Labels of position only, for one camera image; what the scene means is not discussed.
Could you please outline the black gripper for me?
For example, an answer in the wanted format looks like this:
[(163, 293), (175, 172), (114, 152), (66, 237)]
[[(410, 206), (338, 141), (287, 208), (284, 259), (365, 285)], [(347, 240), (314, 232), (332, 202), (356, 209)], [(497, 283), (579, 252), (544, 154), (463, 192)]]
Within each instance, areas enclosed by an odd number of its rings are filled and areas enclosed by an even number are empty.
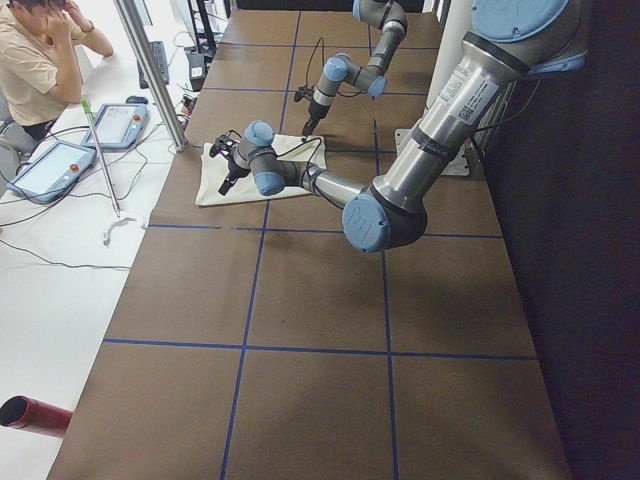
[(248, 163), (240, 156), (239, 145), (242, 136), (235, 130), (228, 130), (218, 136), (209, 148), (209, 156), (221, 155), (227, 162), (228, 173), (218, 189), (221, 196), (226, 196), (240, 178), (249, 175)]
[(302, 135), (312, 135), (320, 119), (324, 119), (333, 103), (333, 97), (323, 93), (318, 87), (301, 86), (294, 94), (294, 101), (308, 100), (310, 102), (309, 118), (304, 123)]

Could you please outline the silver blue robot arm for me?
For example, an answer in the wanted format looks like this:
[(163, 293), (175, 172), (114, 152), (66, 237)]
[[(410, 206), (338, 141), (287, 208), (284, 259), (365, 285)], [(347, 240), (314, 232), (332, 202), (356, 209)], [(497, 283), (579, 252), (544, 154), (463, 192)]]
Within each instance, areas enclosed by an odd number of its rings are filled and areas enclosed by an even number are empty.
[(524, 78), (580, 69), (587, 53), (587, 1), (475, 1), (469, 13), (459, 63), (385, 174), (361, 185), (311, 162), (281, 160), (272, 127), (257, 120), (240, 139), (220, 136), (210, 147), (210, 155), (222, 157), (228, 170), (220, 193), (245, 177), (264, 196), (300, 187), (341, 209), (344, 235), (359, 251), (415, 242), (427, 226), (424, 196), (481, 129), (499, 94)]
[(407, 34), (406, 12), (396, 1), (354, 1), (352, 14), (357, 20), (379, 30), (381, 36), (365, 65), (359, 65), (347, 53), (337, 53), (324, 61), (315, 86), (298, 88), (294, 101), (309, 101), (308, 119), (301, 132), (303, 137), (310, 136), (327, 116), (335, 97), (341, 95), (343, 83), (356, 88), (356, 95), (365, 93), (373, 99), (381, 96), (386, 88), (386, 72)]

